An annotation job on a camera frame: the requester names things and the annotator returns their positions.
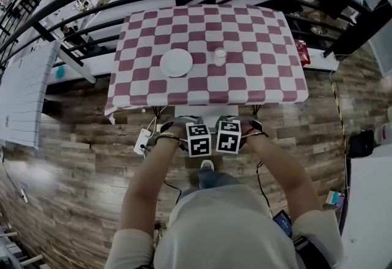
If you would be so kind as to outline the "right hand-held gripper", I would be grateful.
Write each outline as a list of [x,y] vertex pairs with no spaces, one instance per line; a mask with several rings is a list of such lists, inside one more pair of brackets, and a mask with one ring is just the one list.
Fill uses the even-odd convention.
[[219,153],[238,154],[241,142],[240,120],[231,116],[221,116],[216,123],[216,151]]

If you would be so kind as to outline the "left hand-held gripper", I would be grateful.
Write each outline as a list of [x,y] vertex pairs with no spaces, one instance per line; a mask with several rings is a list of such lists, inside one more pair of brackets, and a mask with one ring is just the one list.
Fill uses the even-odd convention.
[[187,138],[179,144],[179,148],[188,152],[189,157],[210,156],[212,153],[212,135],[202,117],[180,116],[177,121],[185,124],[187,135]]

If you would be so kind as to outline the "person's right hand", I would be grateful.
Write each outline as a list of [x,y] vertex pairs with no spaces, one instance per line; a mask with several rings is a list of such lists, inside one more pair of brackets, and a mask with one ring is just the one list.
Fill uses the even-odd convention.
[[268,134],[263,130],[261,122],[256,119],[242,119],[241,125],[241,138],[247,139],[248,137],[255,135],[264,135],[268,137]]

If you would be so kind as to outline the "person's left hand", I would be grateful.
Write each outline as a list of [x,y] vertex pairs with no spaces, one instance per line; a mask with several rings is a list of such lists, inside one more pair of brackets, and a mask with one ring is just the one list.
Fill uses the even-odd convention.
[[160,135],[169,135],[185,140],[187,138],[186,123],[181,120],[166,122],[160,127]]

